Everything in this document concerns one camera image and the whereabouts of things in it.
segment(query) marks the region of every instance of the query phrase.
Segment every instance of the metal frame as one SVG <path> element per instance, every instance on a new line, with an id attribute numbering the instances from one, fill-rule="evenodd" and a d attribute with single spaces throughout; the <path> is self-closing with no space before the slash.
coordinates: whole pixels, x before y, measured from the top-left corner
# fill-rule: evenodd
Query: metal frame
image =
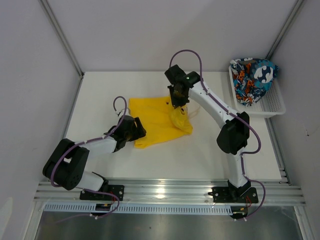
<path id="1" fill-rule="evenodd" d="M 289 16 L 285 20 L 284 25 L 282 26 L 278 36 L 276 37 L 275 41 L 273 42 L 268 54 L 266 55 L 266 59 L 270 60 L 274 55 L 275 51 L 279 47 L 279 45 L 284 40 L 285 36 L 287 35 L 288 31 L 290 30 L 292 24 L 295 22 L 297 16 L 299 15 L 301 9 L 304 6 L 306 0 L 297 0 L 295 5 L 293 6 Z"/>
<path id="2" fill-rule="evenodd" d="M 65 34 L 63 33 L 57 18 L 55 17 L 53 10 L 48 2 L 48 0 L 38 0 L 43 11 L 45 12 L 48 20 L 50 21 L 58 39 L 60 40 L 66 54 L 71 60 L 75 70 L 81 76 L 79 86 L 77 88 L 74 101 L 68 116 L 66 126 L 63 131 L 63 137 L 66 136 L 67 129 L 69 127 L 71 117 L 75 108 L 75 104 L 79 95 L 81 84 L 83 81 L 83 71 L 68 43 Z M 293 22 L 297 18 L 299 12 L 301 11 L 305 0 L 297 0 L 294 7 L 292 8 L 288 18 L 286 19 L 284 25 L 281 28 L 276 40 L 274 41 L 272 47 L 268 51 L 266 59 L 270 59 L 274 52 L 279 47 L 280 43 L 285 38 Z M 303 239 L 312 240 L 314 239 L 312 229 L 306 213 L 306 202 L 303 197 L 302 190 L 299 186 L 291 186 L 290 180 L 285 171 L 284 156 L 281 151 L 280 143 L 275 134 L 275 129 L 271 119 L 266 119 L 267 128 L 271 138 L 273 150 L 279 165 L 279 170 L 281 173 L 282 180 L 277 182 L 265 182 L 266 187 L 266 199 L 264 206 L 294 206 L 296 216 L 299 222 L 299 226 L 303 235 Z M 166 207 L 177 207 L 181 208 L 188 207 L 189 209 L 199 209 L 199 208 L 226 208 L 229 206 L 237 206 L 237 204 L 213 204 L 213 199 L 208 195 L 212 187 L 225 187 L 227 186 L 227 180 L 221 181 L 177 181 L 169 179 L 110 179 L 110 184 L 113 185 L 124 185 L 125 194 L 123 202 L 121 202 L 122 207 L 125 206 L 149 206 L 156 209 Z M 259 184 L 252 184 L 257 188 L 257 193 L 259 199 L 262 198 L 262 188 Z M 41 215 L 43 210 L 49 211 L 48 204 L 52 206 L 52 203 L 59 202 L 60 207 L 71 205 L 78 206 L 79 204 L 94 205 L 94 201 L 83 201 L 79 199 L 80 191 L 71 190 L 66 191 L 62 188 L 54 188 L 50 185 L 50 182 L 44 181 L 40 182 L 38 189 L 34 197 L 34 210 L 30 218 L 28 229 L 25 233 L 25 240 L 33 240 L 36 236 L 36 232 L 40 223 Z M 126 208 L 123 210 L 126 213 L 130 213 Z"/>
<path id="3" fill-rule="evenodd" d="M 69 202 L 50 202 L 45 205 L 46 212 L 72 212 L 72 213 L 105 213 L 102 210 L 96 210 L 95 203 L 69 203 Z M 232 215 L 230 206 L 194 206 L 177 204 L 122 204 L 116 210 L 117 214 L 179 214 L 179 215 Z"/>
<path id="4" fill-rule="evenodd" d="M 227 181 L 178 181 L 178 180 L 132 180 L 110 179 L 111 185 L 124 185 L 125 193 L 121 205 L 127 204 L 161 204 L 161 205 L 193 205 L 213 206 L 213 198 L 208 193 L 212 187 L 227 187 Z M 259 199 L 263 197 L 263 189 L 252 183 L 257 189 Z M 306 202 L 299 186 L 288 183 L 266 182 L 265 206 L 305 206 Z M 72 202 L 72 203 L 109 203 L 109 201 L 80 200 L 80 190 L 70 191 L 52 187 L 49 181 L 40 182 L 35 193 L 35 202 Z M 240 203 L 216 203 L 215 206 L 242 206 Z"/>
<path id="5" fill-rule="evenodd" d="M 49 22 L 51 23 L 51 26 L 54 30 L 54 32 L 56 33 L 56 36 L 58 37 L 58 39 L 60 40 L 60 43 L 62 45 L 62 47 L 65 50 L 65 53 L 68 55 L 70 61 L 72 62 L 75 70 L 77 71 L 77 73 L 79 74 L 79 76 L 83 76 L 84 73 L 81 70 L 81 67 L 78 63 L 78 60 L 75 57 L 74 52 L 72 51 L 70 44 L 64 34 L 64 32 L 62 31 L 62 28 L 60 27 L 60 24 L 54 14 L 54 12 L 52 11 L 52 8 L 49 4 L 49 2 L 47 0 L 38 0 L 46 17 L 48 18 Z"/>

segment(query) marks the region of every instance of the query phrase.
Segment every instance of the white plastic basket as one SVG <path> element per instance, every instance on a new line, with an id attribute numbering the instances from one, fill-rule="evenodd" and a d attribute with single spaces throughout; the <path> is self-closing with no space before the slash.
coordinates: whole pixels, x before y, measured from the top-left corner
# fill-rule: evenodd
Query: white plastic basket
<path id="1" fill-rule="evenodd" d="M 232 89 L 232 96 L 235 105 L 235 109 L 239 112 L 246 112 L 251 117 L 270 118 L 275 115 L 281 115 L 286 112 L 286 106 L 277 80 L 272 82 L 269 91 L 255 104 L 251 106 L 244 106 L 237 101 L 234 81 L 232 78 L 232 70 L 229 66 L 230 84 Z"/>

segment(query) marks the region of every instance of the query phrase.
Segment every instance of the white wall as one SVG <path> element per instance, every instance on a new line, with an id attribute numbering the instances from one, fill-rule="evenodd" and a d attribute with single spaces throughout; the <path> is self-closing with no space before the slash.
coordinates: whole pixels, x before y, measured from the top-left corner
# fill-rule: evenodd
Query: white wall
<path id="1" fill-rule="evenodd" d="M 163 71 L 181 49 L 206 71 L 264 58 L 296 0 L 50 0 L 84 71 Z M 176 58 L 186 70 L 198 60 Z"/>
<path id="2" fill-rule="evenodd" d="M 62 137 L 79 78 L 37 0 L 0 7 L 0 208 L 19 240 L 42 168 Z"/>
<path id="3" fill-rule="evenodd" d="M 273 118 L 293 184 L 300 185 L 320 238 L 320 1 L 307 0 L 272 61 L 286 114 Z"/>

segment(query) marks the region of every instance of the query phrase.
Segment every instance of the patterned cloth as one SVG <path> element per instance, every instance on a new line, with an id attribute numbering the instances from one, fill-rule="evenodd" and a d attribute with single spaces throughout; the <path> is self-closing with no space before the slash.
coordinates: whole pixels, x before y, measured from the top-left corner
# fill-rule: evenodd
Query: patterned cloth
<path id="1" fill-rule="evenodd" d="M 279 67 L 260 58 L 241 58 L 230 62 L 235 96 L 239 103 L 251 106 L 270 89 Z"/>

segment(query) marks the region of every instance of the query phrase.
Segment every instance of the yellow cloth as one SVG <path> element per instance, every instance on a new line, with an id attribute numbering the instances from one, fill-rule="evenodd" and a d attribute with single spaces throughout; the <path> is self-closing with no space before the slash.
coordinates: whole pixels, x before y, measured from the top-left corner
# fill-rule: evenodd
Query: yellow cloth
<path id="1" fill-rule="evenodd" d="M 192 133 L 187 107 L 175 109 L 169 96 L 130 98 L 129 108 L 130 115 L 139 117 L 146 130 L 146 136 L 134 142 L 136 148 L 144 149 Z"/>

